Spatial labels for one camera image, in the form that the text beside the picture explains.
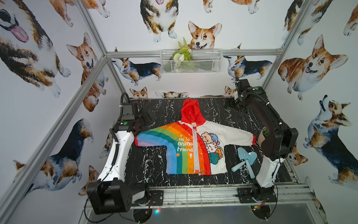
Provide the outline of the rainbow kids hooded jacket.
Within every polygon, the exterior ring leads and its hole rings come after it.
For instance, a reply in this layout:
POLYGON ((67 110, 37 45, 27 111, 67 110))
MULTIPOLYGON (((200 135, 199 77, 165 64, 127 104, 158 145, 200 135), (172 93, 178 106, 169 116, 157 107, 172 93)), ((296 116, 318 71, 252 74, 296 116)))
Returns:
POLYGON ((140 133, 135 144, 165 146, 167 174, 217 175, 227 172, 225 146, 251 146, 255 139, 250 132, 206 120, 199 101, 187 99, 181 120, 140 133))

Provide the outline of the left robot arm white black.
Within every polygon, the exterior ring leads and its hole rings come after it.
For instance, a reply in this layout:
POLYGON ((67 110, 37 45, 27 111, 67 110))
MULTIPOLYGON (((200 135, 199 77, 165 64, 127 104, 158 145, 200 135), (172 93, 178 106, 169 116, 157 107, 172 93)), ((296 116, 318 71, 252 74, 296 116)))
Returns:
POLYGON ((127 93, 122 93, 120 116, 110 128, 112 148, 97 181, 89 183, 87 188, 86 202, 91 204, 95 214, 128 212, 135 203, 149 204, 151 196, 146 184, 131 188, 125 182, 129 151, 143 124, 138 105, 130 101, 127 93))

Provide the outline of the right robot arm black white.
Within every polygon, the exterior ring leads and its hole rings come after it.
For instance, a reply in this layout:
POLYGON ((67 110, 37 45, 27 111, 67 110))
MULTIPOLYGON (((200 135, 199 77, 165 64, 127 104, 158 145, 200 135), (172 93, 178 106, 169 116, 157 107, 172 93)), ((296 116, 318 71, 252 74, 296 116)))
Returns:
POLYGON ((252 87, 247 79, 237 80, 236 90, 238 97, 231 98, 228 106, 241 113, 246 113, 252 108, 259 116, 268 132, 267 137, 258 137, 258 145, 263 152, 263 161, 260 171, 251 188, 239 191, 241 202, 273 202, 277 200, 274 192, 274 184, 279 168, 284 160, 293 151, 298 131, 290 128, 280 117, 270 103, 265 90, 260 87, 252 87))

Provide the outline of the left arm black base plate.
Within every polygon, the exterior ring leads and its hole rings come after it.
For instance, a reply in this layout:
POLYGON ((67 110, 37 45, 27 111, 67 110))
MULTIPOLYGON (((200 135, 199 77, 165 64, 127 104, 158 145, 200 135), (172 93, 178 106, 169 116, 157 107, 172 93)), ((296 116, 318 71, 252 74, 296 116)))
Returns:
POLYGON ((163 190, 142 191, 132 197, 132 207, 138 206, 162 206, 164 199, 163 190))

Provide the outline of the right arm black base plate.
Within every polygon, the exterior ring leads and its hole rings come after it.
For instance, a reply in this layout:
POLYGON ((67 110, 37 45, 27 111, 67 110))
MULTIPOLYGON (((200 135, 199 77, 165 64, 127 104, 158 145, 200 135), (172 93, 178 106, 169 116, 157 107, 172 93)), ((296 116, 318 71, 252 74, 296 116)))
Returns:
POLYGON ((256 185, 251 188, 238 188, 237 195, 240 203, 273 203, 277 201, 277 196, 273 187, 261 188, 256 185))

